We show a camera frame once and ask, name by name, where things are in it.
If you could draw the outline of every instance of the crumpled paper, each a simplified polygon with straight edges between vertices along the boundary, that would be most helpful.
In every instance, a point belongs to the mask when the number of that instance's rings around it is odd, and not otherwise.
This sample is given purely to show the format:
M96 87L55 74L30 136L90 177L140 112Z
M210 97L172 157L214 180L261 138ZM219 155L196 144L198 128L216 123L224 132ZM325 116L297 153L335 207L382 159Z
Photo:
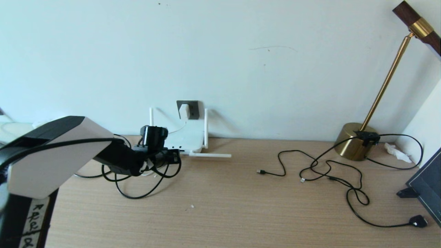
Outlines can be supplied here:
M409 156L395 149L395 147L395 145L389 145L388 143L385 143L385 148L389 154L394 155L399 160L406 161L407 163L412 163L412 161L409 159Z

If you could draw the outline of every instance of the power plug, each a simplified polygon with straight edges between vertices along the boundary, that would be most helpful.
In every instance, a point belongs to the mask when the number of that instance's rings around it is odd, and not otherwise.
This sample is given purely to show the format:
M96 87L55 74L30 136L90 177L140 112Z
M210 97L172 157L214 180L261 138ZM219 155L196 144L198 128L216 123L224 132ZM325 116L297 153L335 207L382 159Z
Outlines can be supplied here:
M183 121L188 121L190 118L190 106L188 104L182 104L179 108L179 117Z

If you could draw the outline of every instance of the desk surface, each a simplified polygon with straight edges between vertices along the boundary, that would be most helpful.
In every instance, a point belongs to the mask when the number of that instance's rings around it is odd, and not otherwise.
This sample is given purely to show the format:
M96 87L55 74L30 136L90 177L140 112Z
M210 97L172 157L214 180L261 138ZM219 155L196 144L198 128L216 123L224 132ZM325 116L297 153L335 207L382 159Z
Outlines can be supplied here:
M132 143L138 139L129 137ZM211 139L209 152L231 153L231 159L183 157L178 176L164 179L156 194L139 200L121 196L103 178L72 177L61 188L46 246L62 247L440 247L440 228L416 199L396 192L416 169L398 171L371 162L335 159L363 172L363 190L371 204L356 202L366 219L383 225L401 224L422 214L423 229L412 226L377 228L360 221L346 203L347 188L328 179L301 183L298 173L311 160L285 154L287 176L260 175L257 169L280 172L277 153L301 149L318 156L329 142ZM382 146L373 159L409 166L386 154ZM332 175L358 185L353 169L334 166ZM90 162L79 173L100 173ZM132 195L149 190L159 177L135 177L121 183Z

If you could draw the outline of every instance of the wall outlet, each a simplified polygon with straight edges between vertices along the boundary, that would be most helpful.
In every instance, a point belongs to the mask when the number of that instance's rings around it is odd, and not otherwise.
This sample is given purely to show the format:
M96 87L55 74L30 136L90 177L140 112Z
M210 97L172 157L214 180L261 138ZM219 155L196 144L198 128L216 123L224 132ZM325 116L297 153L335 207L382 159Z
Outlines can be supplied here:
M188 119L189 120L198 120L199 119L199 102L198 101L178 100L178 101L176 101L176 104L178 105L178 113L179 113L179 108L181 107L182 104L188 104L188 106L190 107L190 117Z

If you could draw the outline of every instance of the white wall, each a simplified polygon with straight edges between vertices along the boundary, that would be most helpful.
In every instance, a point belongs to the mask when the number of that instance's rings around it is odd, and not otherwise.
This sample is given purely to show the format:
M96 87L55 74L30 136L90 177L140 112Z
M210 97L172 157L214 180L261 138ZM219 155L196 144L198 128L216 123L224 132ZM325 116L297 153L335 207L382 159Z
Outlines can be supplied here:
M415 117L403 131L404 134L415 137L424 148L421 166L429 160L441 147L441 80L416 113ZM418 162L420 148L410 138L397 139L398 146L404 153L411 156L413 162Z
M408 33L400 2L0 0L0 107L135 134L145 108L174 129L176 100L200 100L213 136L334 140L363 121ZM408 2L440 33L440 1ZM370 125L401 133L439 79L413 39Z

